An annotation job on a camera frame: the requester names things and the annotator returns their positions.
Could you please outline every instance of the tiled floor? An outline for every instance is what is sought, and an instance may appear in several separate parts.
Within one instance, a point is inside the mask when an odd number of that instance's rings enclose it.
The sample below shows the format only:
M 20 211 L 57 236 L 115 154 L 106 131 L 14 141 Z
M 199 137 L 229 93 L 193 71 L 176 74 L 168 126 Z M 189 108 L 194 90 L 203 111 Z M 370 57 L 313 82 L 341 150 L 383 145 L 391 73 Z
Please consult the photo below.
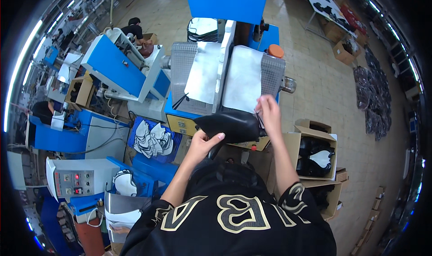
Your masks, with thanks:
M 131 1 L 123 0 L 116 10 L 116 26 L 123 27 L 130 18 L 139 17 L 143 32 L 156 33 L 167 54 L 174 41 L 186 41 L 186 26 L 191 19 L 187 0 L 134 0 L 126 8 Z M 354 248 L 377 187 L 386 186 L 380 218 L 359 254 L 371 255 L 386 228 L 402 181 L 408 137 L 404 123 L 406 100 L 388 65 L 384 46 L 369 32 L 370 48 L 387 75 L 393 99 L 392 127 L 385 138 L 375 142 L 373 135 L 365 133 L 364 113 L 356 107 L 352 68 L 334 58 L 332 43 L 304 31 L 311 14 L 310 4 L 303 0 L 267 0 L 263 13 L 266 22 L 279 27 L 286 75 L 297 80 L 294 94 L 281 92 L 280 95 L 283 131 L 293 131 L 293 123 L 299 118 L 310 118 L 331 125 L 333 133 L 338 135 L 337 165 L 349 171 L 350 179 L 350 185 L 340 197 L 343 209 L 330 221 L 339 256 L 348 255 Z M 312 24 L 318 28 L 316 20 Z M 367 66 L 364 53 L 355 64 Z

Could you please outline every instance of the table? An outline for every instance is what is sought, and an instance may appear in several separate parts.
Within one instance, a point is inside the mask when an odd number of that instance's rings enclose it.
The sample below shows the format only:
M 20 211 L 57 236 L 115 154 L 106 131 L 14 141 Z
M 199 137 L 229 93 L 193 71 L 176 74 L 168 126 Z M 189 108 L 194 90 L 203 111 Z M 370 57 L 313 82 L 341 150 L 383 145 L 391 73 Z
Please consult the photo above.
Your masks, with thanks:
M 322 33 L 319 33 L 319 32 L 317 32 L 317 31 L 315 31 L 315 30 L 309 28 L 309 24 L 310 24 L 310 22 L 312 21 L 312 19 L 315 17 L 316 13 L 322 15 L 323 17 L 325 17 L 325 18 L 326 18 L 327 20 L 329 20 L 329 21 L 333 21 L 333 20 L 330 18 L 329 14 L 327 14 L 327 13 L 324 12 L 324 11 L 320 11 L 320 10 L 318 10 L 318 9 L 314 6 L 314 3 L 317 3 L 317 2 L 318 2 L 318 3 L 321 4 L 322 7 L 326 7 L 326 6 L 331 7 L 332 12 L 334 12 L 334 14 L 336 15 L 336 17 L 339 18 L 339 19 L 343 19 L 343 20 L 346 21 L 345 17 L 343 16 L 342 12 L 340 11 L 338 5 L 336 5 L 336 4 L 333 2 L 333 0 L 328 0 L 328 1 L 327 1 L 327 0 L 308 0 L 308 1 L 309 1 L 310 5 L 312 6 L 312 8 L 314 9 L 314 12 L 313 12 L 312 16 L 310 16 L 310 19 L 309 19 L 308 23 L 307 23 L 306 26 L 305 26 L 305 30 L 308 30 L 308 31 L 310 31 L 310 32 L 312 32 L 312 33 L 314 33 L 314 34 L 316 34 L 316 35 L 319 35 L 319 36 L 321 36 L 322 38 L 324 38 L 324 39 L 326 39 L 326 40 L 329 40 L 329 39 L 328 39 L 326 36 L 324 36 Z M 354 34 L 354 32 L 351 32 L 351 31 L 347 30 L 345 27 L 343 27 L 341 24 L 339 24 L 339 23 L 337 23 L 337 22 L 335 22 L 335 21 L 333 21 L 333 22 L 334 22 L 335 24 L 337 24 L 340 28 L 342 28 L 343 30 L 345 30 L 345 31 L 346 31 L 348 34 L 350 34 L 352 37 L 357 38 L 357 35 Z

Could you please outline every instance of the person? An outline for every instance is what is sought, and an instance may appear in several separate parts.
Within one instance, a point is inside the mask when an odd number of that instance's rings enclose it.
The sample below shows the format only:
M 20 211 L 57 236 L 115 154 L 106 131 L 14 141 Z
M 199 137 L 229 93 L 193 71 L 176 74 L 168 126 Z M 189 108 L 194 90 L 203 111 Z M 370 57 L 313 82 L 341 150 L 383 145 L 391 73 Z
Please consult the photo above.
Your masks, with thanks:
M 132 18 L 128 22 L 128 26 L 125 26 L 121 29 L 125 35 L 128 33 L 133 34 L 136 38 L 137 45 L 150 45 L 153 44 L 153 41 L 145 40 L 143 37 L 143 29 L 141 28 L 141 20 L 139 18 Z
M 255 110 L 274 149 L 280 199 L 249 168 L 218 162 L 200 167 L 225 135 L 208 139 L 199 130 L 166 191 L 142 210 L 120 256 L 336 255 L 330 226 L 291 164 L 277 102 L 261 96 Z
M 51 119 L 54 115 L 54 102 L 53 100 L 41 101 L 35 103 L 31 109 L 34 116 L 39 117 L 43 124 L 51 125 Z

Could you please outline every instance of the metal cylinder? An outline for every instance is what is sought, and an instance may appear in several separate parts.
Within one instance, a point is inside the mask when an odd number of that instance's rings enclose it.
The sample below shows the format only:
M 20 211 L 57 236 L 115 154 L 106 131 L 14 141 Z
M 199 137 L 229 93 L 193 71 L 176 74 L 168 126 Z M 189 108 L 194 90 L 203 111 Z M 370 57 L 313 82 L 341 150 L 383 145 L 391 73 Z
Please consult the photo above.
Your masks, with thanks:
M 171 69 L 171 55 L 162 56 L 160 66 L 163 69 Z
M 297 87 L 297 81 L 295 81 L 293 78 L 285 76 L 281 87 L 283 91 L 292 94 L 295 92 L 295 89 Z

